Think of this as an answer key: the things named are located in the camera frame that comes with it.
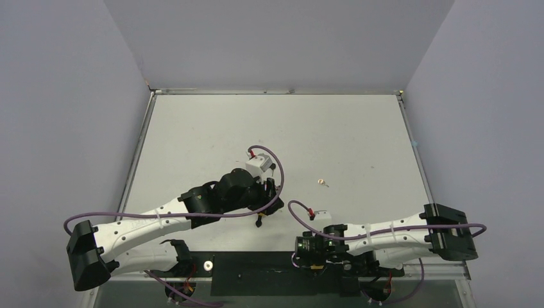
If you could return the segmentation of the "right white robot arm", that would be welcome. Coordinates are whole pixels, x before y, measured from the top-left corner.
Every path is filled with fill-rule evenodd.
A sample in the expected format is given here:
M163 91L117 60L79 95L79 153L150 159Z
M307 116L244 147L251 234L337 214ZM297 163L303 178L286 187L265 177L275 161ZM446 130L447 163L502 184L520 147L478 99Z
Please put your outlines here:
M320 271L342 266L357 274L402 269L404 263L438 256L461 262L478 258L474 239L486 231L469 223L463 211L438 203L406 218L366 224L332 224L318 230L295 218L305 231L295 240L291 260L297 268Z

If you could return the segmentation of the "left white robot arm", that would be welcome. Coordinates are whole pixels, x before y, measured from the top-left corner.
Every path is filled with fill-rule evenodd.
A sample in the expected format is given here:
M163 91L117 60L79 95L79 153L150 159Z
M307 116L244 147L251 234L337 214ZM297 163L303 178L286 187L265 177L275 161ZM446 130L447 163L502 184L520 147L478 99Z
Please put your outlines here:
M275 183L263 180L241 168L233 169L218 181L193 187L144 214L121 213L120 221L93 224L89 213L69 232L67 256L75 291L98 287L114 275L140 270L171 271L176 276L187 274L191 258L181 248L181 240L151 253L138 247L174 232L215 223L222 218L266 215L283 206L280 198L285 180Z

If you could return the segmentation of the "yellow padlock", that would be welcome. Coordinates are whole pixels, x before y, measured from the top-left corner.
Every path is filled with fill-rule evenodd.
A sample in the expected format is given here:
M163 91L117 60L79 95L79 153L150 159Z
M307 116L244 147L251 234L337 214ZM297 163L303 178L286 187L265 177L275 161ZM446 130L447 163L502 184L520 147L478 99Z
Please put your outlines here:
M255 226L256 226L257 228L260 228L260 227L262 226L262 224L263 224L262 220L264 219L264 217L266 217L266 215L263 214L263 213L259 213L259 214L257 215L257 220L256 220L256 222L255 222Z

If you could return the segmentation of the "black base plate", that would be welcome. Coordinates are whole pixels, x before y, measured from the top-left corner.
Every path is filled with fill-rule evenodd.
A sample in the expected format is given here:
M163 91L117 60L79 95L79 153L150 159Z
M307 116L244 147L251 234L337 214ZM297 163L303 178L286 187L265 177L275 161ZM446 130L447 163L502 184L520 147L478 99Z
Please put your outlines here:
M405 275L402 269L378 268L365 257L319 270L297 268L290 252L191 252L172 269L152 272L181 281L210 278L212 296L359 296L363 285L378 287Z

